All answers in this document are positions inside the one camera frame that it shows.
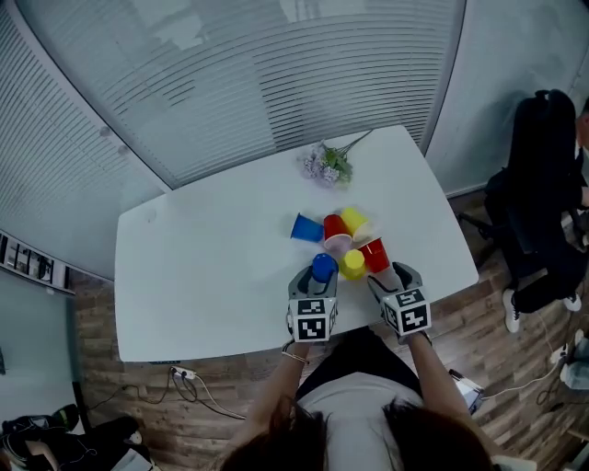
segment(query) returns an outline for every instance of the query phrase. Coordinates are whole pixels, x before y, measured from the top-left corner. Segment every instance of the red cup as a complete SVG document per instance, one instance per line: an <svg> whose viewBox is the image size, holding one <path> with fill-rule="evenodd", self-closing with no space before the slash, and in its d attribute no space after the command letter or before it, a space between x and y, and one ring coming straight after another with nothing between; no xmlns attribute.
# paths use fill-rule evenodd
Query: red cup
<svg viewBox="0 0 589 471"><path fill-rule="evenodd" d="M365 246L360 247L359 250L364 255L364 263L371 272L378 273L390 267L387 252L380 237L372 242L368 242Z"/></svg>
<svg viewBox="0 0 589 471"><path fill-rule="evenodd" d="M327 249L347 246L350 248L352 236L348 232L348 227L337 214L330 214L323 220L323 229L325 231L324 245Z"/></svg>

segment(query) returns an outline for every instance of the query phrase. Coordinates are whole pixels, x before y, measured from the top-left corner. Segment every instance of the smartphone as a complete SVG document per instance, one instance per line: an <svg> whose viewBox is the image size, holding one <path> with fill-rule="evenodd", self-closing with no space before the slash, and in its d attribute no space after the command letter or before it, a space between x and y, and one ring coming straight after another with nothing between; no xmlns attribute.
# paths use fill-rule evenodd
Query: smartphone
<svg viewBox="0 0 589 471"><path fill-rule="evenodd" d="M450 370L450 375L454 379L458 391L462 394L462 397L467 401L467 406L470 414L474 414L479 410L482 404L482 395L485 390L482 386L477 385L474 381L469 380L456 370Z"/></svg>

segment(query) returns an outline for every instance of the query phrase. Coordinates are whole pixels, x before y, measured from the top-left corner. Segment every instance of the white cube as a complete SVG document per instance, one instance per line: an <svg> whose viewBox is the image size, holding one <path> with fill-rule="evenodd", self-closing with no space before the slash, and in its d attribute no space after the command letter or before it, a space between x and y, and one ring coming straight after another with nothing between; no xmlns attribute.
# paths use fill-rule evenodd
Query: white cube
<svg viewBox="0 0 589 471"><path fill-rule="evenodd" d="M338 315L336 298L291 299L288 329L295 342L327 341Z"/></svg>
<svg viewBox="0 0 589 471"><path fill-rule="evenodd" d="M432 311L423 287L385 296L383 318L402 337L432 326Z"/></svg>

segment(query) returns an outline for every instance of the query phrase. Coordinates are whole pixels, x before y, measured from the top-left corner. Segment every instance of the yellow cup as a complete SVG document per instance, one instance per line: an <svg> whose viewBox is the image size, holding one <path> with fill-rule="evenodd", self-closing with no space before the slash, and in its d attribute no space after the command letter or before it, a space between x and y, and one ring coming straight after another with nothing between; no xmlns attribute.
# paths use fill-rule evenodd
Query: yellow cup
<svg viewBox="0 0 589 471"><path fill-rule="evenodd" d="M368 218L352 207L345 208L341 212L341 219L352 234L354 242L360 242L370 237L373 233L373 227Z"/></svg>
<svg viewBox="0 0 589 471"><path fill-rule="evenodd" d="M360 250L349 250L340 260L340 273L348 280L359 280L366 273L364 255Z"/></svg>

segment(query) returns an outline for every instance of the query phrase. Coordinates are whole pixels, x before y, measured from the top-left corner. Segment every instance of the white table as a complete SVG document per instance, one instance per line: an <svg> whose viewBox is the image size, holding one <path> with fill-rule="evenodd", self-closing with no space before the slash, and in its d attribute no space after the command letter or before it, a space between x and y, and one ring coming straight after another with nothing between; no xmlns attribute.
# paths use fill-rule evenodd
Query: white table
<svg viewBox="0 0 589 471"><path fill-rule="evenodd" d="M352 134L327 142L344 146ZM478 280L467 243L407 131L372 132L350 152L347 190L322 189L297 171L300 149L195 181L119 219L115 307L121 358L154 362L282 346L288 283L322 246L290 238L297 213L347 205L376 219L391 261L419 271L430 301ZM366 281L338 285L334 334L374 324Z"/></svg>

